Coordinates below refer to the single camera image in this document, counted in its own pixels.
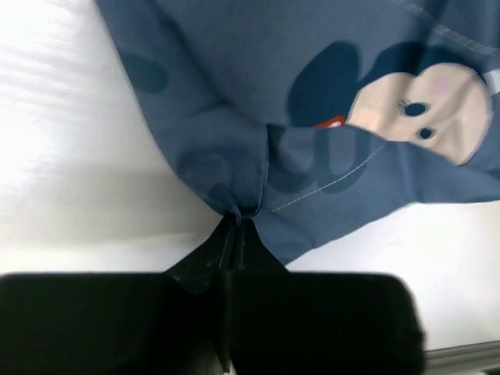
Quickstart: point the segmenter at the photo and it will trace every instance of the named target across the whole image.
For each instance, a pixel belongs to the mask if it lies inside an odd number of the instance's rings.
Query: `white stitching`
[[[432,17],[432,15],[426,11],[424,8],[419,7],[416,4],[409,2],[409,0],[391,0],[394,4],[400,5],[405,9],[409,10],[416,16],[419,16],[427,23],[431,24],[431,27],[434,32],[444,36],[445,38],[458,43],[459,45],[468,48],[471,51],[482,53],[484,55],[492,55],[494,57],[500,57],[500,49],[495,47],[488,47],[486,45],[482,45],[464,35],[453,31],[452,29],[447,28],[446,26],[438,23],[438,21]]]
[[[324,190],[324,189],[328,188],[328,187],[329,187],[329,186],[331,186],[331,185],[335,185],[337,182],[340,182],[340,181],[344,180],[345,178],[347,178],[347,177],[351,176],[351,175],[352,175],[352,174],[353,174],[356,170],[358,170],[359,168],[361,168],[362,166],[364,166],[365,164],[367,164],[367,163],[368,163],[371,159],[373,159],[373,157],[374,157],[376,154],[378,154],[378,153],[382,150],[382,148],[384,148],[384,147],[385,147],[385,145],[386,145],[386,144],[387,144],[387,143],[383,143],[382,145],[380,145],[380,146],[379,146],[379,147],[378,147],[375,151],[373,151],[373,152],[371,153],[371,155],[369,155],[369,156],[368,156],[365,160],[363,160],[363,161],[362,161],[362,162],[361,162],[361,163],[360,163],[360,164],[359,164],[359,165],[358,165],[355,169],[353,169],[353,170],[351,170],[350,172],[346,173],[344,176],[342,176],[342,177],[340,177],[340,178],[336,179],[335,181],[330,182],[329,184],[326,184],[326,185],[324,185],[324,186],[322,186],[322,187],[317,188],[315,191],[310,191],[310,192],[309,192],[309,193],[307,193],[306,195],[303,195],[302,197],[296,198],[296,199],[294,199],[293,201],[291,201],[291,202],[289,202],[289,203],[285,203],[284,205],[281,205],[281,206],[280,206],[280,207],[278,207],[277,209],[273,209],[273,210],[271,210],[271,212],[272,212],[272,213],[275,213],[276,211],[279,211],[279,210],[281,210],[281,209],[284,209],[285,207],[288,207],[288,206],[290,206],[290,205],[293,205],[294,203],[296,203],[296,202],[298,202],[298,201],[301,201],[302,199],[307,198],[307,197],[309,197],[309,196],[311,196],[311,195],[313,195],[313,194],[315,194],[315,193],[317,193],[317,192],[319,192],[319,191],[322,191],[322,190]]]

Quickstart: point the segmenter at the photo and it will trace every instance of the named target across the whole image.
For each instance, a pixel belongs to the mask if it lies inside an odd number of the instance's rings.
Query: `white table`
[[[0,273],[162,271],[219,219],[157,150],[91,0],[0,5]],[[498,340],[499,223],[498,203],[414,205],[290,268],[400,276],[429,349]]]

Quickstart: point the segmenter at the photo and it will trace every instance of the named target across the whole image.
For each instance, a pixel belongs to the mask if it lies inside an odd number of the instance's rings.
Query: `red mouth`
[[[328,121],[325,121],[324,123],[317,123],[316,125],[313,126],[315,129],[321,129],[324,127],[341,127],[345,123],[345,118],[340,115],[340,116],[335,116],[329,119]]]

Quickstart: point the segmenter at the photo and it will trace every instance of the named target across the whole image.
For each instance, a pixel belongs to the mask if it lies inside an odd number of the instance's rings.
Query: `cloth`
[[[98,0],[177,175],[283,263],[500,199],[498,0]]]

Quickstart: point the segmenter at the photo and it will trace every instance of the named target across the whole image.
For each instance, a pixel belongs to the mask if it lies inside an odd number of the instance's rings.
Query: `dark blue ear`
[[[389,73],[410,73],[418,76],[429,66],[438,63],[455,63],[468,66],[481,75],[480,67],[461,55],[438,46],[426,46],[419,42],[406,42],[384,50],[372,70],[362,79],[360,87]]]
[[[128,79],[135,90],[158,94],[166,89],[168,74],[163,66],[154,60],[145,59],[134,53],[118,50]]]
[[[335,116],[347,117],[357,92],[359,54],[347,42],[336,42],[317,55],[298,75],[288,96],[292,125],[311,127]]]

